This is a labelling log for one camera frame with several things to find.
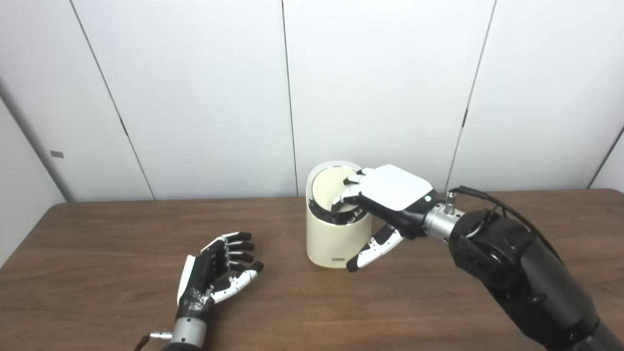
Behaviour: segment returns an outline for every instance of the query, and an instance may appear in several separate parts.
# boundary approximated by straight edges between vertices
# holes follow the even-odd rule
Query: brown table surface
[[[624,337],[624,195],[493,194],[544,232]],[[458,200],[464,211],[484,206]],[[185,256],[238,230],[254,234],[265,269],[217,306],[206,350],[542,349],[433,239],[403,242],[354,274],[315,266],[300,197],[53,207],[0,270],[0,349],[132,350],[171,330]]]

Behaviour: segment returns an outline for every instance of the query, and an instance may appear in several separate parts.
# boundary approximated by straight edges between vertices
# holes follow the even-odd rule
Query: prosthetic hand
[[[255,248],[250,239],[251,234],[244,232],[221,235],[204,247],[199,256],[187,256],[178,286],[173,333],[146,335],[135,351],[150,338],[170,340],[163,351],[201,350],[214,306],[241,291],[264,267],[245,252]],[[251,265],[245,267],[238,261]]]
[[[392,165],[363,169],[344,183],[352,185],[334,200],[332,211],[358,204],[388,223],[347,262],[350,272],[403,238],[431,236],[446,243],[456,266],[479,279],[516,326],[546,349],[624,351],[546,238],[501,201],[459,187],[445,203],[427,181]],[[465,214],[455,208],[458,193],[495,207]]]

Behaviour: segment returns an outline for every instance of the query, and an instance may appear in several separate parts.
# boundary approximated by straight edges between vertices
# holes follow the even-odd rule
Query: metal connector
[[[444,206],[444,213],[446,214],[454,214],[455,213],[455,199],[457,197],[456,192],[448,192],[446,194],[446,205]]]
[[[170,332],[151,332],[150,339],[171,340],[173,334]]]

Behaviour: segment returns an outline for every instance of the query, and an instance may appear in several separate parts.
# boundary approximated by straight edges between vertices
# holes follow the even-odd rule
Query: white cylindrical container
[[[329,161],[316,166],[306,184],[306,246],[312,262],[327,268],[345,268],[371,240],[371,215],[346,205],[331,213],[332,201],[348,188],[343,181],[360,166]]]

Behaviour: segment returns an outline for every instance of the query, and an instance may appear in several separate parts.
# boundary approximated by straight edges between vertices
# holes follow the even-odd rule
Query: white wall
[[[74,4],[156,199],[296,194],[280,0]]]
[[[0,94],[69,200],[153,199],[69,1],[1,1],[0,48]]]
[[[285,0],[299,194],[332,159],[444,190],[493,4]]]
[[[0,267],[60,202],[61,192],[0,100]]]
[[[449,186],[585,189],[624,125],[624,2],[499,1]]]
[[[331,159],[584,188],[624,124],[616,0],[497,2],[463,128],[494,0],[74,2],[130,139],[71,2],[0,2],[0,96],[69,200],[302,194]]]
[[[611,151],[609,158],[592,183],[592,189],[615,189],[624,192],[624,138]]]

